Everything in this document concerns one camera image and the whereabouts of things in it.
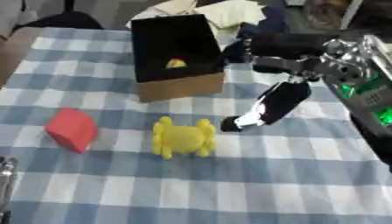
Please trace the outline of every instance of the yellow rubber toy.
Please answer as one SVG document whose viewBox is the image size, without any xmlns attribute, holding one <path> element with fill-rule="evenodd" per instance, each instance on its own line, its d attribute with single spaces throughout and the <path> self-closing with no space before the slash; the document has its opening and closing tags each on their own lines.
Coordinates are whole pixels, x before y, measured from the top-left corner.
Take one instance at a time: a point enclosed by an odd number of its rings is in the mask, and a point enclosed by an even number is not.
<svg viewBox="0 0 392 224">
<path fill-rule="evenodd" d="M 152 132 L 153 151 L 165 159 L 172 158 L 172 152 L 208 157 L 215 148 L 215 127 L 207 119 L 199 120 L 196 126 L 173 126 L 172 119 L 163 116 L 154 123 Z"/>
</svg>

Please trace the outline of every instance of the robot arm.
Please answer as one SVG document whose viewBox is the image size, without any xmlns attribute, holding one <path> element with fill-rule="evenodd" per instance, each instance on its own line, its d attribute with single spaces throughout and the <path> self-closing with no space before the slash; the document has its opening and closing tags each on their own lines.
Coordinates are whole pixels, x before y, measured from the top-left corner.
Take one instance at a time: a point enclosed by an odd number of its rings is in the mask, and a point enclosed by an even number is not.
<svg viewBox="0 0 392 224">
<path fill-rule="evenodd" d="M 375 36 L 348 43 L 331 35 L 257 35 L 234 43 L 224 54 L 229 61 L 250 63 L 257 72 L 290 77 L 263 93 L 245 115 L 226 118 L 223 131 L 276 122 L 311 94 L 308 82 L 321 79 L 373 133 L 392 136 L 392 60 Z"/>
</svg>

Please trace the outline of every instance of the tablecloth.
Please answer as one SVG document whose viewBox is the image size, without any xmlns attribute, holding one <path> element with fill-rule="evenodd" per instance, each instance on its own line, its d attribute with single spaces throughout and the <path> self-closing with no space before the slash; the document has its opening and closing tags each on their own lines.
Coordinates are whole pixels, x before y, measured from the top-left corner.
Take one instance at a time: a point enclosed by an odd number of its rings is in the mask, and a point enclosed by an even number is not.
<svg viewBox="0 0 392 224">
<path fill-rule="evenodd" d="M 160 116 L 219 127 L 284 75 L 231 65 L 221 93 L 141 104 L 132 57 L 129 31 L 45 29 L 35 41 L 0 92 L 0 154 L 19 161 L 11 223 L 392 223 L 388 167 L 322 83 L 274 125 L 218 130 L 211 157 L 166 161 L 151 153 Z M 63 107 L 99 126 L 84 154 L 44 132 Z"/>
</svg>

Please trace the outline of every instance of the black box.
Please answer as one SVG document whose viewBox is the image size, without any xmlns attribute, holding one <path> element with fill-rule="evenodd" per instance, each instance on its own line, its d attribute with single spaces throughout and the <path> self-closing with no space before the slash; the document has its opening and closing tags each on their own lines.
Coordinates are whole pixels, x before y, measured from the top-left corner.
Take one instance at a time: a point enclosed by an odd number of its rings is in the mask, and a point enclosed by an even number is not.
<svg viewBox="0 0 392 224">
<path fill-rule="evenodd" d="M 221 50 L 204 15 L 134 20 L 132 39 L 141 102 L 221 91 Z M 166 68 L 171 59 L 186 66 Z"/>
</svg>

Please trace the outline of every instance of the cloth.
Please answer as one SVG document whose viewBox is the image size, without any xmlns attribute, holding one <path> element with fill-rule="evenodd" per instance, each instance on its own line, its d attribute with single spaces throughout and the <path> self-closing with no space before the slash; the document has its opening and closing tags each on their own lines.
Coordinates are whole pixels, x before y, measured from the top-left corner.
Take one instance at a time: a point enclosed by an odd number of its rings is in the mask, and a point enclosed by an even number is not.
<svg viewBox="0 0 392 224">
<path fill-rule="evenodd" d="M 192 10 L 196 6 L 195 0 L 171 0 L 154 5 L 153 8 L 167 15 L 181 15 Z"/>
<path fill-rule="evenodd" d="M 257 2 L 245 0 L 228 0 L 194 9 L 195 13 L 204 14 L 218 28 L 228 28 L 241 23 L 257 25 L 265 19 Z"/>
<path fill-rule="evenodd" d="M 224 117 L 247 111 L 287 75 L 236 64 L 221 93 L 141 104 L 130 40 L 129 31 L 45 29 L 0 91 L 0 154 L 19 161 L 11 223 L 391 222 L 389 169 L 322 83 L 274 125 L 221 133 Z M 85 154 L 44 132 L 63 107 L 99 126 Z M 209 119 L 214 155 L 152 154 L 160 116 L 176 125 Z"/>
<path fill-rule="evenodd" d="M 8 38 L 14 27 L 37 19 L 28 0 L 0 0 L 0 36 Z"/>
</svg>

